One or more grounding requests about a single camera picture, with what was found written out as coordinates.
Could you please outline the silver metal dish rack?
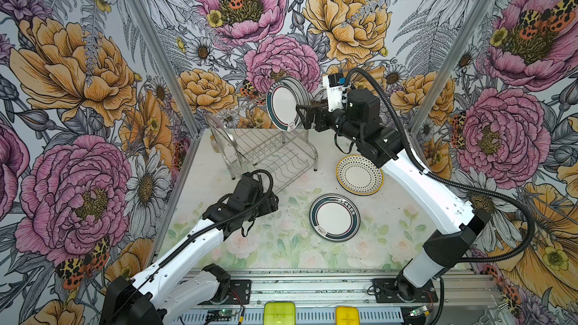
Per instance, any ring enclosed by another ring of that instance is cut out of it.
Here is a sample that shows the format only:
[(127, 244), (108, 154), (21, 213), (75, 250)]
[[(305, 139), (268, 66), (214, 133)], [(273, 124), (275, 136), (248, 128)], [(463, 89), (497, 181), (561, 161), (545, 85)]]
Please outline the silver metal dish rack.
[(213, 114), (206, 114), (206, 122), (233, 180), (263, 169), (277, 192), (319, 167), (319, 152), (304, 129), (233, 129)]

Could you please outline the white plate red rim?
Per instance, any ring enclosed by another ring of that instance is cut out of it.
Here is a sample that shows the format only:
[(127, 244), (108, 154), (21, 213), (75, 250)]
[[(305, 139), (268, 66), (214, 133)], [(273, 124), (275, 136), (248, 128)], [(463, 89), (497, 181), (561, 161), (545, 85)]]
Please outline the white plate red rim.
[(309, 222), (320, 237), (331, 242), (347, 242), (358, 233), (361, 214), (353, 201), (330, 193), (312, 203)]

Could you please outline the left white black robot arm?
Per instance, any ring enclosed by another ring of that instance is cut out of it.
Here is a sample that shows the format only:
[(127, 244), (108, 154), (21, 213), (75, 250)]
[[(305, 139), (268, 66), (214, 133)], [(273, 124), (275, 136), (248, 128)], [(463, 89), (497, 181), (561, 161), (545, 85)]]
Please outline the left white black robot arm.
[(230, 275), (220, 266), (206, 266), (194, 279), (185, 276), (230, 235), (278, 210), (272, 175), (263, 169), (242, 175), (232, 193), (203, 213), (195, 227), (168, 253), (131, 279), (115, 279), (107, 288), (101, 324), (169, 324), (203, 302), (222, 302)]

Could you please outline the white plate yellow rim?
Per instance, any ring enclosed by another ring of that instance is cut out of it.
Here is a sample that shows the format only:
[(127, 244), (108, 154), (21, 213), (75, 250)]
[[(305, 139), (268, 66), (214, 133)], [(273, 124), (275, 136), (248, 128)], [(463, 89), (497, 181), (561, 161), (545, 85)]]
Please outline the white plate yellow rim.
[(341, 159), (337, 164), (336, 178), (344, 190), (360, 197), (379, 192), (384, 183), (383, 171), (361, 155)]

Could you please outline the white plate grey swirl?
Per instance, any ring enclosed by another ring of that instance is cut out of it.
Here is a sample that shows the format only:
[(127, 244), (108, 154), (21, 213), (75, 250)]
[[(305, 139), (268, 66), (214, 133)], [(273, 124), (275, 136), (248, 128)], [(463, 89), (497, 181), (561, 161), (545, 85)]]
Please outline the white plate grey swirl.
[(284, 77), (270, 87), (266, 108), (272, 123), (283, 131), (291, 131), (301, 124), (298, 105), (310, 104), (310, 95), (297, 79)]

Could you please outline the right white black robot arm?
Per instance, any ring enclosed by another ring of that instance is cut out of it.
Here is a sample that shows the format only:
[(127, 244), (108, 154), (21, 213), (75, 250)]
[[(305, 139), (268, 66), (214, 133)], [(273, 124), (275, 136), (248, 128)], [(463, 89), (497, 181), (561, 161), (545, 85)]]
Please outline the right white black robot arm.
[(349, 90), (343, 74), (322, 80), (328, 100), (320, 105), (299, 105), (305, 129), (331, 129), (350, 140), (358, 152), (399, 183), (432, 219), (436, 230), (422, 250), (400, 271), (383, 294), (413, 302), (430, 287), (430, 281), (462, 262), (470, 246), (489, 222), (490, 215), (458, 198), (412, 150), (403, 128), (384, 126), (381, 101), (369, 90)]

